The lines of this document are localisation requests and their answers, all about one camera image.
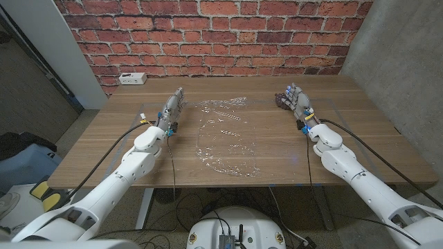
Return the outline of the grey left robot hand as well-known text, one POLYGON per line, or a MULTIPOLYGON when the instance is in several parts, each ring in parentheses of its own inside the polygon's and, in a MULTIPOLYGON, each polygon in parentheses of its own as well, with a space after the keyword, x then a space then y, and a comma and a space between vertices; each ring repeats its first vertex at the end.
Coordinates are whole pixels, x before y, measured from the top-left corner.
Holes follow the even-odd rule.
POLYGON ((179 87, 164 104, 162 111, 159 112, 156 126, 171 136, 177 132, 179 116, 187 102, 184 100, 184 90, 179 87))

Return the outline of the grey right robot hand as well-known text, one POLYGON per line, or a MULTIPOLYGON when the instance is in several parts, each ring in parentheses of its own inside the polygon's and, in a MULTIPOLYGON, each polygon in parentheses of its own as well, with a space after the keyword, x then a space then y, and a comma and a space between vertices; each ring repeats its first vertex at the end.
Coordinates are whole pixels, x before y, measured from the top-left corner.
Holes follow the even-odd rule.
POLYGON ((281 98, 285 107, 289 107, 296 117, 297 128, 308 134, 311 128, 320 124, 316 118, 309 97, 294 83, 288 86, 281 98))

